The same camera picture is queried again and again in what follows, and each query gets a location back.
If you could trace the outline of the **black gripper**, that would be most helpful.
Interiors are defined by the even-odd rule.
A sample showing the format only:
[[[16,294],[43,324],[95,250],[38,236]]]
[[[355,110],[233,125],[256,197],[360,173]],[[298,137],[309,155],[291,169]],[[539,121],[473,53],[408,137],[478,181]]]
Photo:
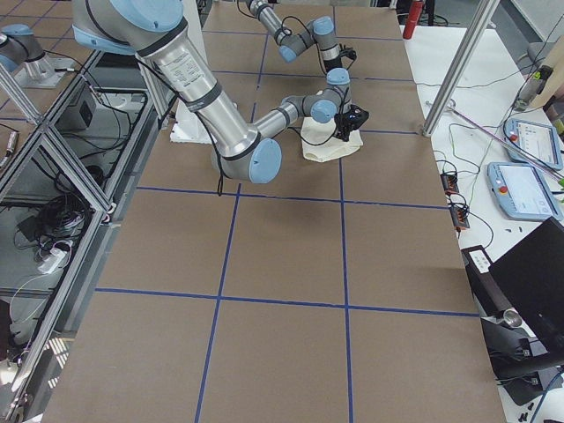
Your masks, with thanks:
[[[348,141],[352,131],[356,130],[357,115],[353,109],[338,113],[333,118],[336,128],[333,136],[342,141]]]

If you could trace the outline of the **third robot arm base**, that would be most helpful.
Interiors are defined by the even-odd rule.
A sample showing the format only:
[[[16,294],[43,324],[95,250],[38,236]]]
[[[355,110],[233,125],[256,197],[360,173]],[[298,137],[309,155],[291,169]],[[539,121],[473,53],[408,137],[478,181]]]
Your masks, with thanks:
[[[1,28],[1,64],[10,73],[23,67],[15,76],[20,86],[55,88],[63,78],[63,72],[56,71],[55,62],[28,25],[11,24]]]

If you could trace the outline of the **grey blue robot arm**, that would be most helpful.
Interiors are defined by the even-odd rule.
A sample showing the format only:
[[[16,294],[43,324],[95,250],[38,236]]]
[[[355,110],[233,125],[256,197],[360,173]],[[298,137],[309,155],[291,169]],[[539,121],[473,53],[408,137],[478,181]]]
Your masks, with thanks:
[[[118,55],[137,55],[163,75],[189,111],[211,136],[212,163],[221,177],[265,184],[281,166],[282,152],[274,136],[297,119],[334,122],[334,137],[348,140],[368,119],[368,111],[353,104],[350,77],[343,57],[355,53],[341,46],[331,17],[309,21],[293,33],[266,1],[246,3],[290,63],[317,46],[326,71],[326,87],[318,94],[289,96],[255,123],[246,122],[189,38],[189,23],[179,1],[75,1],[73,32],[84,47]]]
[[[316,47],[325,72],[342,68],[341,47],[338,43],[334,22],[322,16],[302,24],[303,30],[295,33],[281,19],[268,1],[246,1],[252,17],[261,22],[278,46],[278,52],[286,63],[295,61],[301,54]]]

